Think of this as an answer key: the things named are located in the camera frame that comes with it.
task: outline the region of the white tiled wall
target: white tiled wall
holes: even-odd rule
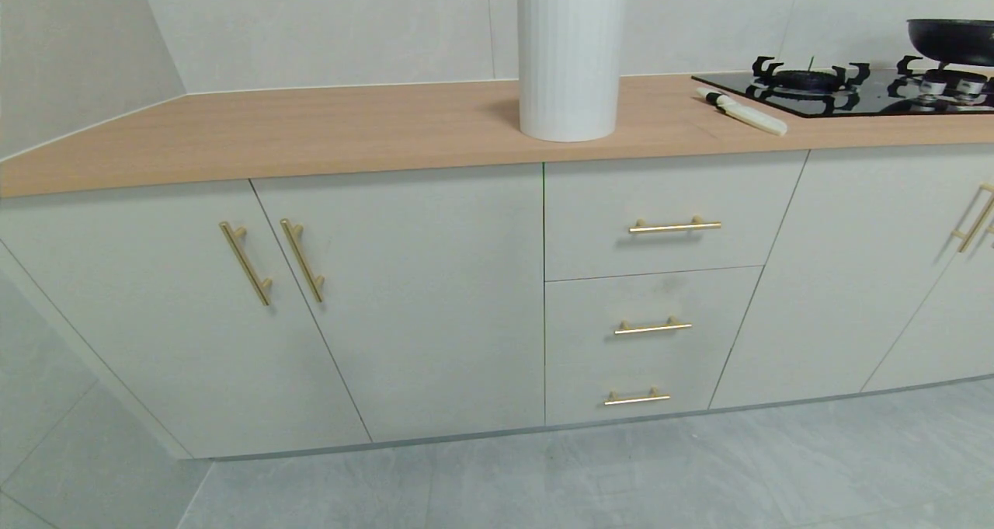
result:
[[[894,65],[916,54],[907,19],[994,19],[994,0],[797,0],[781,57],[792,65],[869,61]]]
[[[173,529],[207,468],[171,458],[0,272],[0,529]]]
[[[183,93],[146,0],[0,6],[0,160]]]
[[[487,0],[149,0],[191,92],[493,76]]]
[[[626,75],[894,64],[909,17],[994,0],[628,0]],[[149,0],[189,91],[517,76],[516,0]]]

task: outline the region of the gold handle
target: gold handle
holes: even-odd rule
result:
[[[290,248],[294,250],[294,255],[297,257],[297,262],[301,264],[301,269],[304,271],[304,275],[308,278],[308,285],[311,287],[311,293],[314,295],[314,299],[318,302],[323,302],[324,298],[321,297],[321,287],[324,286],[324,277],[314,277],[313,272],[308,264],[308,258],[304,257],[303,249],[301,249],[301,235],[304,232],[304,227],[302,224],[293,225],[284,218],[280,221],[280,225],[283,226],[283,233],[287,235],[287,240],[290,242]]]
[[[262,305],[269,305],[269,295],[266,292],[269,290],[269,286],[273,285],[273,279],[266,278],[262,282],[259,282],[259,275],[255,274],[255,270],[252,268],[252,264],[249,263],[249,258],[245,256],[245,250],[238,245],[238,240],[245,237],[248,232],[245,228],[239,228],[237,231],[231,230],[231,225],[227,222],[221,222],[221,231],[224,232],[224,238],[228,240],[228,244],[231,246],[231,251],[235,252],[235,257],[238,257],[238,262],[242,264],[242,270],[245,271],[245,276],[248,277],[248,281],[252,282],[252,288],[255,288],[256,294],[259,295],[259,300],[262,300]]]
[[[653,331],[675,331],[677,329],[689,329],[692,323],[680,323],[675,315],[663,325],[646,325],[645,327],[630,327],[627,321],[622,321],[621,325],[614,330],[615,335],[634,335],[635,333],[652,333]]]
[[[653,402],[653,401],[668,401],[670,395],[660,395],[657,388],[650,388],[649,395],[646,397],[630,397],[630,398],[619,398],[617,392],[610,392],[607,395],[607,401],[604,405],[630,405],[632,402]]]
[[[982,228],[984,223],[987,222],[988,218],[990,218],[991,211],[994,211],[994,186],[990,185],[990,183],[981,183],[980,189],[990,192],[991,197],[986,206],[984,206],[984,210],[980,211],[980,217],[978,217],[977,221],[974,222],[973,228],[970,228],[970,231],[966,232],[966,234],[958,231],[958,229],[954,229],[954,231],[952,231],[952,235],[963,240],[963,242],[959,245],[959,253],[966,253],[966,248],[970,246],[970,243],[973,243],[974,236],[977,235],[980,228]]]
[[[635,221],[635,226],[628,229],[628,234],[652,234],[658,231],[695,231],[695,229],[716,229],[721,228],[721,222],[706,222],[698,214],[694,214],[689,224],[668,224],[652,227],[642,218]]]

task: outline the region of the cabinet handle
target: cabinet handle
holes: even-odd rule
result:
[[[645,397],[630,397],[630,398],[619,398],[617,392],[610,392],[607,394],[607,401],[604,405],[631,405],[632,402],[653,402],[653,401],[668,401],[670,395],[660,395],[657,388],[650,388],[649,395]]]
[[[694,214],[693,218],[689,224],[665,224],[665,225],[653,225],[646,224],[642,218],[635,221],[635,225],[628,229],[628,234],[653,234],[653,232],[660,231],[695,231],[695,229],[716,229],[721,228],[721,222],[706,222],[698,214]]]
[[[304,232],[303,225],[293,225],[286,218],[280,221],[280,225],[283,227],[283,233],[287,235],[287,240],[290,242],[290,248],[294,250],[297,262],[301,264],[301,269],[304,271],[304,275],[308,278],[308,286],[311,287],[311,293],[314,295],[314,299],[318,302],[323,302],[324,298],[321,296],[321,287],[324,286],[324,277],[321,277],[321,275],[314,277],[313,272],[311,272],[310,264],[308,264],[308,258],[304,256],[304,250],[301,248],[301,235]]]
[[[991,210],[994,210],[994,186],[990,185],[990,183],[981,183],[980,189],[987,190],[987,192],[991,193],[990,200],[988,200],[986,206],[984,206],[984,210],[980,211],[980,217],[977,218],[976,222],[973,222],[973,227],[970,228],[970,231],[966,232],[966,234],[958,231],[958,229],[954,229],[954,231],[952,231],[952,235],[963,240],[963,242],[959,245],[959,253],[966,253],[967,247],[970,246],[970,243],[973,243],[974,236],[977,235],[980,228],[982,228],[983,225],[986,224],[988,218],[990,218]]]
[[[273,279],[266,278],[266,280],[259,282],[259,275],[255,274],[252,264],[249,263],[249,258],[245,255],[245,250],[238,244],[238,240],[244,238],[248,232],[245,228],[232,231],[231,225],[227,222],[221,222],[221,231],[224,232],[224,238],[228,240],[231,251],[235,252],[235,257],[238,257],[238,262],[242,264],[242,270],[245,271],[248,281],[252,282],[252,288],[255,288],[256,294],[259,295],[259,300],[262,300],[262,305],[269,305],[269,295],[266,292],[269,290],[269,286],[273,285]]]
[[[663,325],[646,325],[645,327],[631,327],[627,321],[622,321],[621,325],[614,330],[615,335],[634,335],[635,333],[652,333],[653,331],[675,331],[677,329],[689,329],[693,323],[680,323],[675,315]]]

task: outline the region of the knife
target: knife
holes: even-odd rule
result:
[[[730,115],[743,123],[748,123],[756,127],[756,129],[760,129],[760,131],[773,133],[781,137],[787,132],[787,124],[785,122],[771,115],[766,115],[755,108],[739,104],[739,102],[732,100],[731,96],[723,92],[711,90],[711,88],[698,88],[697,93],[700,94],[700,97],[707,100],[707,103],[717,107],[718,111]]]

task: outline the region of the gold bar handle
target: gold bar handle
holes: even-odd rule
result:
[[[245,255],[245,250],[239,245],[238,240],[245,237],[245,228],[239,228],[237,231],[231,229],[231,225],[227,222],[221,222],[221,231],[224,232],[224,238],[228,240],[228,244],[231,246],[231,251],[235,252],[235,257],[238,257],[238,263],[242,265],[242,270],[245,271],[245,276],[248,277],[248,281],[252,282],[252,288],[255,288],[255,294],[259,296],[259,300],[262,300],[262,305],[269,305],[269,286],[273,285],[273,279],[266,278],[263,281],[259,281],[259,275],[255,274],[255,270],[252,268],[252,264],[249,263],[249,258]]]
[[[628,229],[628,234],[653,234],[653,232],[661,231],[696,231],[696,229],[716,228],[721,228],[721,222],[706,222],[699,214],[694,214],[689,224],[665,224],[656,225],[656,227],[646,224],[642,218],[639,218],[635,221],[635,225]]]
[[[607,401],[604,401],[604,405],[631,405],[632,402],[668,401],[669,398],[669,394],[660,395],[657,388],[650,388],[649,395],[646,395],[646,397],[621,398],[618,397],[617,392],[611,391],[607,395]]]
[[[614,330],[615,335],[634,335],[636,333],[652,333],[654,331],[675,331],[677,329],[689,329],[693,327],[693,323],[680,323],[675,315],[671,315],[670,318],[663,325],[646,325],[645,327],[631,327],[628,325],[627,321],[622,321],[621,325]]]
[[[973,243],[974,236],[977,235],[980,228],[983,228],[983,225],[990,219],[991,211],[994,211],[994,186],[990,185],[990,183],[981,183],[980,189],[987,190],[987,192],[991,193],[990,200],[988,200],[987,204],[985,204],[984,210],[980,211],[980,217],[977,218],[976,222],[973,222],[973,227],[970,228],[966,234],[958,231],[958,229],[954,229],[954,231],[952,231],[952,235],[955,236],[955,238],[963,240],[963,242],[959,245],[959,253],[966,253],[966,249],[968,249],[970,243]]]
[[[308,264],[308,258],[304,256],[303,249],[301,248],[301,235],[304,232],[303,225],[293,225],[286,218],[280,221],[280,225],[283,227],[283,233],[287,235],[287,240],[290,242],[290,248],[294,250],[297,262],[301,264],[301,269],[304,271],[304,275],[308,278],[308,286],[311,287],[311,293],[314,295],[314,299],[318,302],[323,302],[324,298],[321,296],[321,287],[324,286],[324,277],[321,277],[321,275],[314,277],[310,264]]]

